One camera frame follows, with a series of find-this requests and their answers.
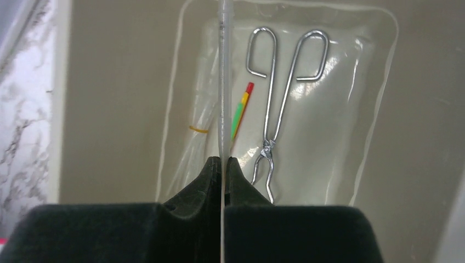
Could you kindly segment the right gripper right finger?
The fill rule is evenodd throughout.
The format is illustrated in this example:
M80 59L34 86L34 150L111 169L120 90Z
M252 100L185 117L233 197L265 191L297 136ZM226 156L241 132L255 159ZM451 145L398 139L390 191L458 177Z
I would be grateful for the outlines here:
M244 177L226 170L226 262L382 262L370 222L347 206L272 205Z

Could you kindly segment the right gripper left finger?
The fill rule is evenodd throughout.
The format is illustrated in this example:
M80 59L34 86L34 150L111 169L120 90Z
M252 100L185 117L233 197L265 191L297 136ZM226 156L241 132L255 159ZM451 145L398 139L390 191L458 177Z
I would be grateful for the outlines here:
M47 204L30 210L1 262L220 262L221 162L164 203Z

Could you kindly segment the metal crucible tongs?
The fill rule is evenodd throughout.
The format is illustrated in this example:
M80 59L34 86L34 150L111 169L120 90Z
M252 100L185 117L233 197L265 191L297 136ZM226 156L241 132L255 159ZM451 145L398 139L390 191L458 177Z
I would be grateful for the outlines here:
M269 74L265 74L259 71L256 71L252 68L252 55L254 52L254 45L256 42L256 38L258 37L259 34L261 33L267 33L270 35L271 40L273 42L272 46L272 56L271 56L271 69ZM300 76L296 77L294 75L296 71L296 65L298 62L299 54L301 47L304 45L304 42L308 38L316 37L322 40L323 42L323 49L322 49L322 56L321 60L319 62L319 67L317 69L316 74L313 76ZM323 76L325 66L326 66L326 61L328 57L328 52L329 52L329 46L330 46L330 38L329 35L320 29L313 29L305 34L303 34L294 49L294 53L292 55L292 60L291 64L289 67L288 71L288 76L286 80L286 86L285 86L285 91L281 100L280 104L280 111L278 115L278 119L276 122L274 134L272 137L268 137L268 130L269 130L269 117L270 117L270 110L271 110L271 101L273 98L273 91L274 91L274 82L275 82L275 73L277 69L277 59L278 59L278 40L276 34L273 32L273 30L269 27L258 27L252 31L250 34L250 37L248 39L247 43L247 53L246 53L246 70L248 73L260 77L260 78L269 78L269 88L268 88L268 97L266 101L266 108L265 108L265 116L264 116L264 125L263 125L263 132L262 132L262 148L260 149L260 154L255 160L254 166L253 166L253 175L252 175L252 180L251 184L254 185L257 181L258 177L258 170L259 170L259 164L262 159L266 159L269 163L269 171L266 176L266 183L265 183L265 188L266 192L269 198L269 202L271 204L275 203L274 195L271 189L271 180L273 177L273 172L275 169L275 164L273 160L273 149L276 145L277 139L279 137L279 131L281 128L282 124L282 119L284 115L284 111L286 108L286 102L287 102L287 97L289 95L290 87L293 81L297 82L315 82L321 79Z

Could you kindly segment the green handled tool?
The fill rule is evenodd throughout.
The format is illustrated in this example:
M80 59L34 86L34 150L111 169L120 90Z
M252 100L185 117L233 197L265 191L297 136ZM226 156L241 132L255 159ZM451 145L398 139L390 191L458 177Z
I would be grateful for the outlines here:
M253 92L254 88L254 83L249 82L247 85L247 88L245 92L243 93L241 100L239 101L236 111L234 113L233 119L232 119L232 126L231 126L231 140L234 141L236 138L237 131L239 129L239 126L241 124L242 118L244 111L247 107L249 97L251 93Z

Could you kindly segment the clear glass rod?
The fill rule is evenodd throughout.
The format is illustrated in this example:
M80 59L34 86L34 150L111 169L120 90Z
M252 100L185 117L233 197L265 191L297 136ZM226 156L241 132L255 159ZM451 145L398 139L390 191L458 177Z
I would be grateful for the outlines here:
M226 168L231 149L231 33L234 18L233 1L218 2L218 148L221 160L221 210L220 210L220 261L225 259L225 192Z

